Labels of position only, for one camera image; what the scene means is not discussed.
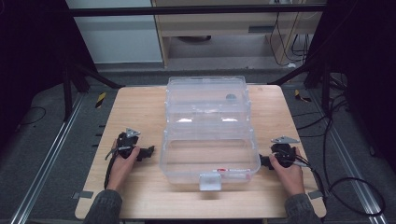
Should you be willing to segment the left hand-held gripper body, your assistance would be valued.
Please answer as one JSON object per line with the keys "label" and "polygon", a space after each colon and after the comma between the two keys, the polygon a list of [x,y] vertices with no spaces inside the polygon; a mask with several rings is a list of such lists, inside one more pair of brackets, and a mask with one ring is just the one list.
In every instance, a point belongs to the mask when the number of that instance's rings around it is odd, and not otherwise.
{"label": "left hand-held gripper body", "polygon": [[132,128],[127,128],[124,132],[119,134],[117,139],[117,151],[124,158],[127,159],[138,141],[139,131]]}

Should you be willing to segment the aluminium floor rail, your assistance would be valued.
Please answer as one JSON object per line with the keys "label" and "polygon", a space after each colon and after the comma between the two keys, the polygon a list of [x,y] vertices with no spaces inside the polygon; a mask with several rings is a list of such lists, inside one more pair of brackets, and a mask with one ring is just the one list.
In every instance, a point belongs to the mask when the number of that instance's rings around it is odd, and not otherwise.
{"label": "aluminium floor rail", "polygon": [[[325,132],[323,136],[322,156],[324,179],[328,186],[328,195],[343,205],[345,209],[360,216],[367,217],[371,224],[389,224],[384,214],[387,208],[385,198],[373,184],[363,178],[361,171],[348,153],[347,147],[333,122],[333,109],[342,105],[344,101],[339,101],[338,97],[335,97],[335,105],[330,104],[330,114],[326,115],[321,109],[321,95],[318,91],[309,91],[308,93],[312,97],[312,101],[317,107],[319,114],[324,118]],[[331,181],[328,177],[328,163],[326,162],[327,143],[329,141],[332,142],[332,148],[346,173],[345,177],[340,177],[334,181]],[[348,204],[347,200],[342,198],[341,193],[336,191],[345,184],[350,185],[354,189],[354,195],[359,200],[360,205]]]}
{"label": "aluminium floor rail", "polygon": [[64,142],[78,116],[81,109],[82,102],[85,98],[85,93],[78,93],[75,102],[72,104],[72,110],[70,115],[66,120],[63,121],[60,130],[57,132],[54,138],[49,152],[47,153],[45,159],[43,160],[35,178],[27,190],[23,200],[21,201],[18,209],[12,216],[9,224],[25,224],[28,217],[31,214],[35,202],[41,193],[48,176],[52,170],[54,163],[56,162],[58,155],[63,148]]}

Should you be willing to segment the clear plastic storage box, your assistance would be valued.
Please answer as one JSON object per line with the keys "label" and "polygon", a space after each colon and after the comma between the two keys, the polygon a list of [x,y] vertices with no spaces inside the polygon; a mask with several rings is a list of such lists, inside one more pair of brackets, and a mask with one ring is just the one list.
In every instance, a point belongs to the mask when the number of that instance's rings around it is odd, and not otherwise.
{"label": "clear plastic storage box", "polygon": [[170,183],[214,191],[260,169],[243,77],[171,77],[164,108],[160,169]]}

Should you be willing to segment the person's right hand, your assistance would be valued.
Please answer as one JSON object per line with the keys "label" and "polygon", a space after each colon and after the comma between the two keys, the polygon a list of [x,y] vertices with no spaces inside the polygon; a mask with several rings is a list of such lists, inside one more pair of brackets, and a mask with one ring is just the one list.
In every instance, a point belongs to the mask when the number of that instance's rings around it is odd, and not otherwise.
{"label": "person's right hand", "polygon": [[293,164],[285,168],[278,162],[274,154],[269,155],[269,160],[289,197],[305,193],[303,171],[300,166]]}

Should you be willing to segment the black curtain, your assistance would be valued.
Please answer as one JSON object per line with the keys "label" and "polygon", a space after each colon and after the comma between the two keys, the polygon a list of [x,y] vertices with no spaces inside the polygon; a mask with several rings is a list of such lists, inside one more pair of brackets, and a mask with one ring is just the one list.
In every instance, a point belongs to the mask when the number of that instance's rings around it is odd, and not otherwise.
{"label": "black curtain", "polygon": [[396,0],[327,0],[309,59],[347,77],[347,96],[396,174]]}
{"label": "black curtain", "polygon": [[67,63],[96,67],[66,0],[0,0],[0,157],[34,96],[63,82]]}

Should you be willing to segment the light wooden desk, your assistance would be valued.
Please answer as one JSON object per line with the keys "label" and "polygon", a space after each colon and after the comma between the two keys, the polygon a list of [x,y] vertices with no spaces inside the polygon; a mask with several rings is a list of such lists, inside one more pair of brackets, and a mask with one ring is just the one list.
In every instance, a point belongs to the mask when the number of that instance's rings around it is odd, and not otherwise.
{"label": "light wooden desk", "polygon": [[[324,4],[326,0],[150,0],[155,7]],[[312,35],[319,12],[271,12],[194,15],[157,15],[159,36],[265,35],[277,63],[291,59],[297,35]]]}

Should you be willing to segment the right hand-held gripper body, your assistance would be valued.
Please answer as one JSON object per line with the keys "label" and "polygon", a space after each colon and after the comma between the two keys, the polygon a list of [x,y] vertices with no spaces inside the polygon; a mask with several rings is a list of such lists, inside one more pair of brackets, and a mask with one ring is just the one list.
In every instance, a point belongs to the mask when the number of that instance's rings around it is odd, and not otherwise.
{"label": "right hand-held gripper body", "polygon": [[296,160],[295,148],[291,144],[299,143],[299,140],[282,135],[271,140],[271,150],[278,163],[284,168],[289,168]]}

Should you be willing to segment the black horizontal bar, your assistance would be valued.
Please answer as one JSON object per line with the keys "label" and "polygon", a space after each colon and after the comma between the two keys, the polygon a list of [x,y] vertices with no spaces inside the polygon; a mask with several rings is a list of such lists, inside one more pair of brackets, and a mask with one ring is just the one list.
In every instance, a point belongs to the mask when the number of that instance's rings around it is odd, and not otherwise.
{"label": "black horizontal bar", "polygon": [[194,15],[230,13],[271,13],[271,12],[319,12],[326,4],[297,5],[229,5],[229,6],[189,6],[189,7],[115,7],[115,8],[74,8],[64,10],[73,17],[101,16],[147,16],[147,15]]}

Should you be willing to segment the white cabinet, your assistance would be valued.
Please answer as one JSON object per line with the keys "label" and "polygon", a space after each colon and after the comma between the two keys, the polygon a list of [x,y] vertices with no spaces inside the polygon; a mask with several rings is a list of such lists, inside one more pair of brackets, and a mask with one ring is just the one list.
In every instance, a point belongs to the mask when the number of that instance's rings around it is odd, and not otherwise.
{"label": "white cabinet", "polygon": [[[70,9],[151,7],[150,0],[66,0]],[[95,64],[161,63],[153,16],[75,17]]]}

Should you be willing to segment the person's left hand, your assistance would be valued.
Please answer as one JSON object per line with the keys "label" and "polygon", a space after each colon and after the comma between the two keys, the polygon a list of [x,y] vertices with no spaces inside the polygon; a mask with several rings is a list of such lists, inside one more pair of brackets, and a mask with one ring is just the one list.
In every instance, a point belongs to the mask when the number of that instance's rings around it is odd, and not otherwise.
{"label": "person's left hand", "polygon": [[129,174],[131,173],[136,158],[140,152],[140,147],[136,146],[131,155],[124,159],[123,157],[117,156],[114,160],[113,166],[110,171],[108,183],[106,185],[106,189],[115,190],[116,192],[120,192],[122,186]]}

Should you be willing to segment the black metal stand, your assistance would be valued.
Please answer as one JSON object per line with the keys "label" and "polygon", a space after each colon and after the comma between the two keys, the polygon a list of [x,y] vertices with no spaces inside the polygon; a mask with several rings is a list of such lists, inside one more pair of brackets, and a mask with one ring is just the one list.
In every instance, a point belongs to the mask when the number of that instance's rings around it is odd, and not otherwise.
{"label": "black metal stand", "polygon": [[281,86],[287,81],[307,72],[308,75],[304,80],[304,86],[308,89],[316,87],[321,83],[321,109],[326,115],[330,114],[330,63],[324,61],[309,61],[302,66],[294,69],[285,76],[269,82],[269,85]]}
{"label": "black metal stand", "polygon": [[69,120],[73,112],[71,85],[74,85],[78,92],[87,92],[90,89],[90,84],[85,76],[92,77],[112,89],[122,88],[121,84],[117,84],[110,79],[102,77],[93,69],[79,63],[67,61],[63,66],[62,73],[64,87],[64,121]]}

